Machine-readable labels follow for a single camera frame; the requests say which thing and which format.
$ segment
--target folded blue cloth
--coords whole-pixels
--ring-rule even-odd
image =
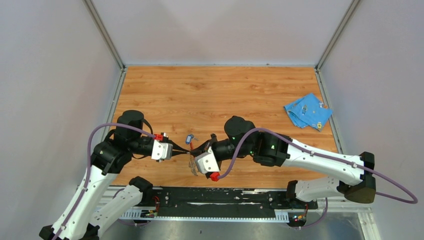
[[[284,109],[295,126],[302,129],[311,126],[318,131],[323,129],[333,113],[313,93],[285,105]]]

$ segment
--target gray floor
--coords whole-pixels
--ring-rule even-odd
[[[308,213],[308,222],[318,218]],[[242,222],[153,221],[140,228],[116,222],[101,240],[363,240],[356,213],[328,213],[319,225],[296,231],[286,224]]]

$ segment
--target metal frame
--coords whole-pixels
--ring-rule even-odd
[[[124,79],[127,73],[127,67],[125,65],[125,63],[122,61],[118,50],[116,49],[115,45],[113,44],[108,31],[106,30],[100,16],[99,13],[97,12],[95,5],[93,3],[92,0],[83,0],[83,2],[85,3],[85,6],[87,7],[88,12],[90,13],[94,23],[96,24],[101,36],[103,37],[107,47],[109,48],[113,58],[115,59],[117,65],[119,66],[119,68],[121,69],[121,74],[119,76],[119,79],[116,83],[115,86],[115,92],[113,95],[113,99],[110,103],[110,109],[109,109],[109,113],[107,115],[107,119],[106,122],[111,122],[116,110],[116,106],[118,103],[118,99],[119,96],[121,94],[121,89],[122,86],[124,84]],[[333,47],[336,45],[337,41],[339,40],[341,34],[343,33],[344,29],[346,28],[349,20],[352,18],[355,10],[357,9],[357,7],[359,6],[359,4],[361,3],[361,0],[352,0],[352,2],[350,3],[350,6],[348,7],[346,13],[344,14],[342,20],[340,21],[340,24],[338,25],[338,27],[336,28],[331,40],[329,41],[328,45],[326,46],[321,58],[318,61],[318,64],[316,66],[314,66],[315,69],[315,76],[318,82],[318,86],[322,95],[322,99],[324,104],[326,104],[327,106],[329,106],[331,108],[332,104],[328,98],[327,95],[327,88],[325,85],[325,81],[323,79],[322,73],[321,73],[321,68],[324,66],[327,58],[329,57]],[[266,67],[268,66],[268,64],[255,64],[255,65],[250,65],[250,64],[243,64],[240,66],[250,66],[250,67]],[[272,65],[273,67],[313,67],[311,65]],[[343,140],[341,139],[341,136],[339,134],[339,125],[336,121],[336,119],[331,116],[329,119],[329,124],[331,127],[331,130],[333,132],[333,136],[334,136],[334,140],[335,140],[335,144],[337,147],[337,151],[339,153],[343,153]],[[102,138],[105,137],[105,135],[107,134],[107,132],[109,131],[109,129],[105,129],[103,132],[103,136]],[[98,207],[101,207],[101,205],[106,204],[109,199],[111,198],[110,194],[111,192],[115,192],[117,188],[120,188],[119,186],[110,186],[108,188],[108,190],[105,192],[105,195],[103,196],[102,200],[100,201],[100,205]],[[380,240],[380,235],[379,235],[379,231],[377,229],[377,225],[375,223],[374,220],[374,215],[372,213],[371,210],[371,206],[369,204],[358,204],[358,203],[354,203],[354,202],[348,202],[346,201],[344,198],[339,198],[339,197],[332,197],[329,199],[328,202],[328,211],[329,212],[344,212],[344,213],[357,213],[359,220],[361,222],[361,227],[362,227],[362,231],[364,234],[364,238],[365,240]],[[319,199],[318,200],[318,205],[320,206],[320,208],[324,207],[324,200],[323,199]]]

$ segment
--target white wall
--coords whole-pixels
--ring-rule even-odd
[[[83,1],[0,7],[0,239],[38,239],[84,174],[118,67]]]
[[[376,170],[418,197],[376,197],[383,240],[424,234],[423,11],[419,0],[362,1],[322,69],[346,153],[373,152]],[[380,179],[377,190],[407,198]]]
[[[314,65],[351,0],[94,0],[126,64]]]

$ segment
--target wooden tabletop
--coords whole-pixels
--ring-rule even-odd
[[[252,121],[256,127],[288,135],[305,144],[336,152],[329,123],[319,132],[293,125],[283,106],[314,93],[321,99],[312,67],[133,66],[129,67],[114,114],[138,110],[155,133],[165,132],[183,148],[188,134],[198,141],[226,139],[225,122],[232,116]],[[189,155],[161,163],[133,159],[113,182],[127,185],[140,176],[155,186],[285,189],[291,180],[312,180],[324,175],[296,167],[266,167],[250,156],[238,158],[231,173],[218,182],[193,173]],[[230,160],[222,163],[223,173]]]

